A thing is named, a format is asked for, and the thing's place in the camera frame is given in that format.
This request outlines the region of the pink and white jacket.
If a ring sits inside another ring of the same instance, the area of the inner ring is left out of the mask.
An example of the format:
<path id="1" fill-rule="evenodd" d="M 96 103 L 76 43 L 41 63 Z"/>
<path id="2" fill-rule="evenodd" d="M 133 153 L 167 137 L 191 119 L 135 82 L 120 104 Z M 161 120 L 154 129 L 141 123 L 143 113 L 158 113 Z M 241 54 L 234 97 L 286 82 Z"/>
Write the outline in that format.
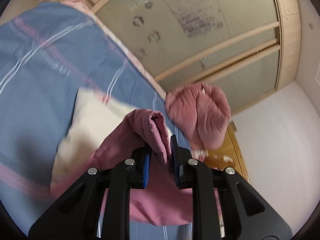
<path id="1" fill-rule="evenodd" d="M 59 143 L 50 191 L 58 197 L 90 167 L 103 171 L 128 159 L 133 150 L 152 148 L 146 189 L 130 193 L 130 218 L 155 226 L 181 225 L 193 220 L 192 191 L 180 190 L 169 170 L 171 131 L 168 117 L 151 107 L 137 108 L 96 90 L 80 88 L 72 125 Z M 193 150 L 203 160 L 206 150 Z"/>

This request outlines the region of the brown plush toy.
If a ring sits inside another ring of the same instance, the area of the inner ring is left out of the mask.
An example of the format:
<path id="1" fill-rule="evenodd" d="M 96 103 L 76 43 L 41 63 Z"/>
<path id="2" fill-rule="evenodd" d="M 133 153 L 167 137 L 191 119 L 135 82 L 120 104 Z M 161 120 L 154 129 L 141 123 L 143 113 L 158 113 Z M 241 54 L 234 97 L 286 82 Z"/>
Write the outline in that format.
<path id="1" fill-rule="evenodd" d="M 213 169 L 223 171 L 227 167 L 236 167 L 236 162 L 227 155 L 209 155 L 205 160 L 204 163 Z"/>

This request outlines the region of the wooden headboard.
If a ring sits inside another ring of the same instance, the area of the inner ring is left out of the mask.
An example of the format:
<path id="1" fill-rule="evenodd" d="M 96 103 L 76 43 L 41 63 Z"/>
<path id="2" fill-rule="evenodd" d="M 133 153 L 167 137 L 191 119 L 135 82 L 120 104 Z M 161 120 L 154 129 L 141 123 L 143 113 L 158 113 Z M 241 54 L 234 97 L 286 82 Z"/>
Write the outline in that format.
<path id="1" fill-rule="evenodd" d="M 250 183 L 245 160 L 235 136 L 236 131 L 236 126 L 234 122 L 231 121 L 227 127 L 227 132 L 222 146 L 218 150 L 209 151 L 208 156 L 217 154 L 231 157 L 236 162 L 236 167 L 234 168 L 236 172 L 238 172 L 248 183 Z"/>

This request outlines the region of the pink quilted blanket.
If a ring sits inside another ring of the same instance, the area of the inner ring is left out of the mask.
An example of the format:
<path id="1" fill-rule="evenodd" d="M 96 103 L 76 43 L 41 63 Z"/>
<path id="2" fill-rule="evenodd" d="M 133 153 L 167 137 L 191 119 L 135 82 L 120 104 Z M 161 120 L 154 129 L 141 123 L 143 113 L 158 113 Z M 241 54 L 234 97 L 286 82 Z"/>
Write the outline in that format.
<path id="1" fill-rule="evenodd" d="M 231 110 L 219 86 L 198 82 L 170 91 L 165 98 L 165 110 L 193 150 L 221 147 Z"/>

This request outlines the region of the blue plaid bed sheet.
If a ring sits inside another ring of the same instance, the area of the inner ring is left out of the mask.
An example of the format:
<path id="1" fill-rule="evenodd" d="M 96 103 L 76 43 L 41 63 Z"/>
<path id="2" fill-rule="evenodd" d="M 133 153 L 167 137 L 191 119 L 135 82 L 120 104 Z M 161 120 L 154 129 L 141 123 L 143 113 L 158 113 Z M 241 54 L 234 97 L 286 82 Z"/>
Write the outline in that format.
<path id="1" fill-rule="evenodd" d="M 164 111 L 160 89 L 90 16 L 42 3 L 1 26 L 1 202 L 22 236 L 53 202 L 53 162 L 80 87 Z"/>

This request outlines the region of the frosted glass wardrobe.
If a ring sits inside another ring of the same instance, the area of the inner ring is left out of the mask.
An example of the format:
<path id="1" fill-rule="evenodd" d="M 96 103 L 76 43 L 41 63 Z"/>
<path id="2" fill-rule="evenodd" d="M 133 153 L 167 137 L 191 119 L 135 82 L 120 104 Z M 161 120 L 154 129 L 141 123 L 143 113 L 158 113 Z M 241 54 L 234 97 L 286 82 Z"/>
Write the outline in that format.
<path id="1" fill-rule="evenodd" d="M 80 1 L 165 91 L 219 85 L 239 113 L 296 78 L 298 0 Z"/>

